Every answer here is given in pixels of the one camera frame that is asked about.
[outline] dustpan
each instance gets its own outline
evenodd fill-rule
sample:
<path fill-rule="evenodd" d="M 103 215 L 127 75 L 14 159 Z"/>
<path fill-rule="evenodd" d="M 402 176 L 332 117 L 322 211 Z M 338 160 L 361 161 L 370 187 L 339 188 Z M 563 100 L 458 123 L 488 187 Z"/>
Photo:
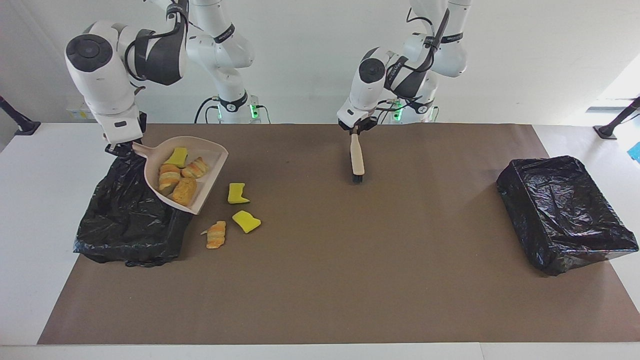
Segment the dustpan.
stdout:
<path fill-rule="evenodd" d="M 189 206 L 180 205 L 158 191 L 160 166 L 173 154 L 173 150 L 176 147 L 185 147 L 187 149 L 187 164 L 201 156 L 204 162 L 209 165 L 209 171 L 200 179 L 196 179 L 198 188 Z M 145 180 L 158 198 L 176 209 L 194 215 L 200 213 L 229 155 L 229 152 L 222 145 L 194 136 L 176 136 L 165 140 L 157 147 L 147 147 L 134 142 L 133 151 L 147 159 Z"/>

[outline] blue paper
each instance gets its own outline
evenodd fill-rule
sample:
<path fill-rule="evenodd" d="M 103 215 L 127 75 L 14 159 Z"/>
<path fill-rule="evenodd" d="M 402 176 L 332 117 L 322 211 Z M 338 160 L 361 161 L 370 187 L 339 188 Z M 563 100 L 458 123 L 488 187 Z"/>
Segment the blue paper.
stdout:
<path fill-rule="evenodd" d="M 628 153 L 633 160 L 636 160 L 640 163 L 640 142 L 637 143 L 636 146 L 632 147 L 631 150 L 628 151 Z"/>

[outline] yellow sponge piece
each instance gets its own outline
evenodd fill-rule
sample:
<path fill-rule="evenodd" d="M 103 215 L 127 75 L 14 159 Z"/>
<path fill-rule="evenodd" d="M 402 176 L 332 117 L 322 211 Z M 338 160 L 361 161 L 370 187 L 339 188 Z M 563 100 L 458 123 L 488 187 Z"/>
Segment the yellow sponge piece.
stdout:
<path fill-rule="evenodd" d="M 234 221 L 242 227 L 242 230 L 245 234 L 250 233 L 256 227 L 260 226 L 262 222 L 259 219 L 253 217 L 253 215 L 247 213 L 246 211 L 238 211 L 234 216 L 232 216 Z"/>
<path fill-rule="evenodd" d="M 184 168 L 184 162 L 187 160 L 187 148 L 186 147 L 176 147 L 173 150 L 173 154 L 169 158 L 169 160 L 165 161 L 165 164 L 175 165 L 179 168 Z"/>
<path fill-rule="evenodd" d="M 243 189 L 244 183 L 229 184 L 229 196 L 227 197 L 229 204 L 244 204 L 245 202 L 249 202 L 249 199 L 242 197 Z"/>

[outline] trash bag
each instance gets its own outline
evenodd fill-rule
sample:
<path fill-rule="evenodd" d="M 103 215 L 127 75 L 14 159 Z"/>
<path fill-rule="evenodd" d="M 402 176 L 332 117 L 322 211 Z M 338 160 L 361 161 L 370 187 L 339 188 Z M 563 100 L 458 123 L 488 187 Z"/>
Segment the trash bag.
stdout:
<path fill-rule="evenodd" d="M 157 198 L 145 181 L 145 162 L 131 150 L 113 162 L 80 221 L 74 252 L 145 267 L 178 257 L 193 216 Z"/>
<path fill-rule="evenodd" d="M 578 159 L 513 160 L 497 186 L 529 262 L 547 275 L 638 251 Z"/>

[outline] black pole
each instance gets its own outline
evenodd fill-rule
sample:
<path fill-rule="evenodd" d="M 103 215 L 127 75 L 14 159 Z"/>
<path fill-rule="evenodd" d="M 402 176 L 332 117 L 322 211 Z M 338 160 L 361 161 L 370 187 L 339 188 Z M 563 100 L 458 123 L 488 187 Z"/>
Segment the black pole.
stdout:
<path fill-rule="evenodd" d="M 631 103 L 631 105 L 627 106 L 626 109 L 622 110 L 622 112 L 608 125 L 605 126 L 594 126 L 593 129 L 600 135 L 601 138 L 606 140 L 617 140 L 613 135 L 613 130 L 616 126 L 622 124 L 622 122 L 628 118 L 631 114 L 635 113 L 638 108 L 640 108 L 640 96 L 636 97 L 636 99 Z"/>
<path fill-rule="evenodd" d="M 15 132 L 16 135 L 32 135 L 40 126 L 39 121 L 32 121 L 28 117 L 24 116 L 16 109 L 13 108 L 4 97 L 0 96 L 0 108 L 4 110 L 7 115 L 11 116 L 13 121 L 18 124 L 18 131 Z"/>

